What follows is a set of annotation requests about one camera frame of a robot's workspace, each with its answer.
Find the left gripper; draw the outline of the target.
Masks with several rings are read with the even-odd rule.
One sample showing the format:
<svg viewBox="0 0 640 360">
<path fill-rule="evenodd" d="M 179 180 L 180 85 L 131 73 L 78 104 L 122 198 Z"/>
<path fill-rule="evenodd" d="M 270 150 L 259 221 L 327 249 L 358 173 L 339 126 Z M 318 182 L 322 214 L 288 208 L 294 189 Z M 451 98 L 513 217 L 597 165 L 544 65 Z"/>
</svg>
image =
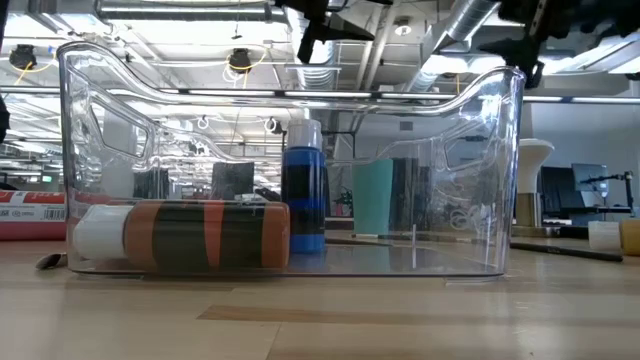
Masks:
<svg viewBox="0 0 640 360">
<path fill-rule="evenodd" d="M 273 0 L 274 5 L 280 8 L 294 9 L 300 12 L 309 24 L 303 32 L 297 57 L 303 64 L 308 64 L 313 53 L 314 43 L 317 40 L 317 22 L 325 20 L 325 40 L 358 40 L 373 41 L 375 36 L 351 23 L 339 15 L 349 0 L 341 5 L 332 5 L 333 0 Z"/>
</svg>

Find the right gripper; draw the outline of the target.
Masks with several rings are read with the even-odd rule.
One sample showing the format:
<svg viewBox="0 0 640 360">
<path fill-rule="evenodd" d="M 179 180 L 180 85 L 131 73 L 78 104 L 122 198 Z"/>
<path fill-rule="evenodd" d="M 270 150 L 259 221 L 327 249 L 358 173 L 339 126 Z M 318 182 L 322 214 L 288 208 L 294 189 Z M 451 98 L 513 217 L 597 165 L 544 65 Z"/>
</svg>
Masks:
<svg viewBox="0 0 640 360">
<path fill-rule="evenodd" d="M 502 57 L 508 66 L 529 67 L 525 88 L 537 88 L 545 63 L 538 60 L 540 42 L 536 39 L 565 38 L 580 0 L 499 0 L 499 3 L 499 18 L 524 24 L 527 36 L 481 44 L 478 49 Z"/>
</svg>

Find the small blue paint bottle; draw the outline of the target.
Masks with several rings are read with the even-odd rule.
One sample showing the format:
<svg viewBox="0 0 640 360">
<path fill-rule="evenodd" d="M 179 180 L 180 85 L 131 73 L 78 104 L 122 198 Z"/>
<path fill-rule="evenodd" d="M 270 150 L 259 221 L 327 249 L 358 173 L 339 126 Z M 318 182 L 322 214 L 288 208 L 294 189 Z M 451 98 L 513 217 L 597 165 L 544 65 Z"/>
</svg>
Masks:
<svg viewBox="0 0 640 360">
<path fill-rule="evenodd" d="M 316 254 L 325 248 L 326 157 L 321 123 L 292 120 L 282 153 L 281 199 L 290 209 L 290 251 Z"/>
</svg>

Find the thin black paint brush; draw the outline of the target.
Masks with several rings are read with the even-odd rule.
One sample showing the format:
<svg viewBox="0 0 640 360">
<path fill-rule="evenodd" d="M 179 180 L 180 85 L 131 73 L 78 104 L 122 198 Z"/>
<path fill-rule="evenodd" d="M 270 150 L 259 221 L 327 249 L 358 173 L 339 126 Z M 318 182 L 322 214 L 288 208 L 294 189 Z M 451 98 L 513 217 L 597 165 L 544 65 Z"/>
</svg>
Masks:
<svg viewBox="0 0 640 360">
<path fill-rule="evenodd" d="M 51 253 L 39 259 L 35 268 L 39 271 L 64 268 L 68 265 L 66 253 Z"/>
<path fill-rule="evenodd" d="M 381 247 L 393 247 L 386 241 L 379 241 L 378 239 L 359 239 L 359 238 L 331 238 L 325 237 L 325 243 L 327 245 L 345 245 L 345 246 L 381 246 Z"/>
<path fill-rule="evenodd" d="M 410 234 L 390 234 L 390 235 L 371 235 L 371 234 L 351 234 L 353 239 L 377 239 L 389 241 L 412 241 L 413 236 Z M 465 244 L 482 244 L 483 239 L 461 238 L 453 236 L 444 236 L 439 234 L 417 233 L 416 241 L 418 242 L 440 242 L 440 243 L 465 243 Z"/>
<path fill-rule="evenodd" d="M 599 260 L 599 261 L 606 261 L 606 262 L 615 262 L 615 263 L 623 262 L 623 257 L 617 254 L 562 248 L 562 247 L 551 246 L 551 245 L 512 242 L 510 244 L 510 248 L 517 249 L 517 250 L 537 252 L 537 253 L 570 256 L 570 257 L 592 259 L 592 260 Z"/>
</svg>

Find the clear plastic bin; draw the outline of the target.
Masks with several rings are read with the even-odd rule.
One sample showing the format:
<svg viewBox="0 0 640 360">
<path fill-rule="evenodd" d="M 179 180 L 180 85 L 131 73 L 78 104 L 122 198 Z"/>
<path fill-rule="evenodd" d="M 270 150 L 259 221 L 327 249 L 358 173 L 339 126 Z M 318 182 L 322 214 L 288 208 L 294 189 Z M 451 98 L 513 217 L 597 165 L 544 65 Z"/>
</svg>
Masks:
<svg viewBox="0 0 640 360">
<path fill-rule="evenodd" d="M 321 123 L 326 157 L 325 237 L 354 231 L 354 165 L 393 161 L 390 234 L 412 241 L 393 247 L 327 245 L 316 254 L 290 251 L 284 269 L 227 269 L 210 273 L 136 270 L 125 260 L 81 258 L 71 244 L 70 268 L 78 273 L 162 275 L 425 276 L 492 277 L 503 274 L 516 195 L 518 125 L 523 74 L 494 68 L 458 95 L 323 90 L 160 90 L 134 74 L 112 51 L 70 43 L 57 55 L 60 70 L 64 185 L 107 195 L 103 156 L 121 155 L 133 174 L 167 169 L 168 199 L 113 197 L 107 204 L 141 200 L 214 200 L 213 165 L 254 163 L 252 194 L 234 202 L 271 202 L 281 196 L 282 153 L 288 124 Z M 107 145 L 105 117 L 133 126 L 133 154 Z M 417 233 L 483 239 L 484 243 L 418 242 Z"/>
</svg>

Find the orange paint bottle black label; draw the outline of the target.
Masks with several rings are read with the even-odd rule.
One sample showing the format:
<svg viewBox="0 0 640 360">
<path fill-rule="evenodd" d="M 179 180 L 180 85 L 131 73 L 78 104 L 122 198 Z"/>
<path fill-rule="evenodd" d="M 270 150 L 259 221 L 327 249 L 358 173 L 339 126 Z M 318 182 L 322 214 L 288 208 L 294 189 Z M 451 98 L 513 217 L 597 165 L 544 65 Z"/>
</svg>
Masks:
<svg viewBox="0 0 640 360">
<path fill-rule="evenodd" d="M 141 200 L 93 205 L 71 232 L 85 260 L 136 270 L 210 273 L 288 266 L 289 207 L 281 202 Z"/>
</svg>

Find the large red paint bottle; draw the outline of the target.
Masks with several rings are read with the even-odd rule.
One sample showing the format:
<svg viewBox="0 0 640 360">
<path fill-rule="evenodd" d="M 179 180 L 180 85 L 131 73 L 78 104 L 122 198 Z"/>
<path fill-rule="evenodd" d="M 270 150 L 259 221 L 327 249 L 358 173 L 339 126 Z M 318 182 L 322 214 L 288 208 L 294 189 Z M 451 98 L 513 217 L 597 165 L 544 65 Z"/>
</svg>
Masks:
<svg viewBox="0 0 640 360">
<path fill-rule="evenodd" d="M 94 204 L 107 204 L 113 197 L 73 191 L 0 190 L 0 241 L 65 240 L 67 220 L 76 224 Z"/>
</svg>

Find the clear jar white lid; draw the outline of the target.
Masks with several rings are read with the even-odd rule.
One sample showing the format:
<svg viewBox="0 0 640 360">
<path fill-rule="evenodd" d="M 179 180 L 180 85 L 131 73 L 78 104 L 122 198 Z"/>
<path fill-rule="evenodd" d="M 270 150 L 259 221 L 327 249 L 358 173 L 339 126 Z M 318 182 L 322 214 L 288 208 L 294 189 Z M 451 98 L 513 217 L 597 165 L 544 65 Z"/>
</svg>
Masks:
<svg viewBox="0 0 640 360">
<path fill-rule="evenodd" d="M 517 196 L 515 202 L 515 234 L 540 235 L 542 226 L 541 195 L 538 192 L 538 176 L 554 146 L 545 140 L 521 139 L 518 146 Z"/>
</svg>

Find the distant computer monitor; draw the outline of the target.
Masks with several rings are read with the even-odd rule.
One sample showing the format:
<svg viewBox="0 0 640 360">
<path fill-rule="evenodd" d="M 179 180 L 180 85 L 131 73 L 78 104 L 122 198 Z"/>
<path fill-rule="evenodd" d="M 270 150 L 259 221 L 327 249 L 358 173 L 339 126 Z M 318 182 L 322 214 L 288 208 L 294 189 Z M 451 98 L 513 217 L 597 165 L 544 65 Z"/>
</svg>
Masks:
<svg viewBox="0 0 640 360">
<path fill-rule="evenodd" d="M 571 168 L 576 191 L 598 193 L 602 197 L 608 195 L 609 174 L 605 165 L 573 163 Z"/>
</svg>

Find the black equipment stand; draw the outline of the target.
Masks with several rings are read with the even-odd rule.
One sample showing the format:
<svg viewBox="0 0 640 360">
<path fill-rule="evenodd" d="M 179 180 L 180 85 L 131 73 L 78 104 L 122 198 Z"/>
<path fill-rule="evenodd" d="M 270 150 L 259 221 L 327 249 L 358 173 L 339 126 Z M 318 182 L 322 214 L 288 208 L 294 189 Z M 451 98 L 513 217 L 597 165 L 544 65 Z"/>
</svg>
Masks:
<svg viewBox="0 0 640 360">
<path fill-rule="evenodd" d="M 634 208 L 634 197 L 632 193 L 632 179 L 633 179 L 633 173 L 631 171 L 625 171 L 622 174 L 590 177 L 587 180 L 582 180 L 581 184 L 604 183 L 606 180 L 623 181 L 625 184 L 625 195 L 626 195 L 627 207 L 630 210 L 631 216 L 635 217 L 636 211 Z"/>
</svg>

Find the teal plastic cup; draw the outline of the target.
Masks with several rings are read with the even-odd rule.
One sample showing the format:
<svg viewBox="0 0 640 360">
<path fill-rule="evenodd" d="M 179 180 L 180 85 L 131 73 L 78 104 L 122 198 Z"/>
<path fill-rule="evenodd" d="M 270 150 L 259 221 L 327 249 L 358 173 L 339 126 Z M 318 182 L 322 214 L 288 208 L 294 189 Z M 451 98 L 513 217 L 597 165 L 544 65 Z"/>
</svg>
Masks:
<svg viewBox="0 0 640 360">
<path fill-rule="evenodd" d="M 379 159 L 354 165 L 353 210 L 356 234 L 386 235 L 389 231 L 393 161 Z"/>
</svg>

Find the white pillar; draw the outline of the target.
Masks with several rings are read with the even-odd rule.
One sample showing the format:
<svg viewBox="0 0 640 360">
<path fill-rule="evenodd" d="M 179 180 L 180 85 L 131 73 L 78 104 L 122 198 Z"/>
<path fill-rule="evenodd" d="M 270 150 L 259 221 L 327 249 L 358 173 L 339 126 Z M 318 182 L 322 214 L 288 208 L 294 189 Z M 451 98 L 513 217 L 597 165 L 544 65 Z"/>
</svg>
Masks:
<svg viewBox="0 0 640 360">
<path fill-rule="evenodd" d="M 103 138 L 107 145 L 130 154 L 136 150 L 133 126 L 125 120 L 108 114 L 105 117 Z M 107 152 L 103 156 L 101 185 L 112 197 L 131 198 L 134 192 L 134 174 L 131 163 L 118 154 Z"/>
</svg>

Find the silver ventilation duct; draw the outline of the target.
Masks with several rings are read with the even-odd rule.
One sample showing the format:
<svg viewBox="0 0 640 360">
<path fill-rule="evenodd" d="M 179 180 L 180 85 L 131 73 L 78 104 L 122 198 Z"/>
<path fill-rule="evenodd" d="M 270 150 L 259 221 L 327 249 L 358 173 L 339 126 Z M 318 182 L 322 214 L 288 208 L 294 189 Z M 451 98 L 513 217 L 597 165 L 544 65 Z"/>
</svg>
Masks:
<svg viewBox="0 0 640 360">
<path fill-rule="evenodd" d="M 450 15 L 429 26 L 421 50 L 429 55 L 456 43 L 467 43 L 499 7 L 497 0 L 456 0 Z"/>
<path fill-rule="evenodd" d="M 294 62 L 301 64 L 297 54 L 302 44 L 305 31 L 310 21 L 292 8 L 285 9 L 286 16 L 291 26 L 291 43 L 294 48 Z M 322 43 L 316 40 L 310 58 L 310 65 L 336 65 L 338 58 L 338 46 L 335 41 Z M 303 90 L 333 90 L 336 87 L 338 71 L 305 68 L 297 71 L 299 86 Z"/>
</svg>

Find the black wall panel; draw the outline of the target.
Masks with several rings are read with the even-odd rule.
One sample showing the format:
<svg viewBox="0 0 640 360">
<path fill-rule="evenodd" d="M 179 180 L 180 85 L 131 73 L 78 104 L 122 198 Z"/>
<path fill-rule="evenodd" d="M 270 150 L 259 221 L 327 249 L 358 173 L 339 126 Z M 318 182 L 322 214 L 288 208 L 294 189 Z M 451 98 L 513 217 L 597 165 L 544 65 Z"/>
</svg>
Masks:
<svg viewBox="0 0 640 360">
<path fill-rule="evenodd" d="M 167 169 L 154 168 L 134 174 L 134 198 L 168 199 L 170 190 Z"/>
<path fill-rule="evenodd" d="M 223 163 L 213 165 L 211 198 L 234 200 L 237 195 L 252 194 L 254 187 L 254 163 Z"/>
</svg>

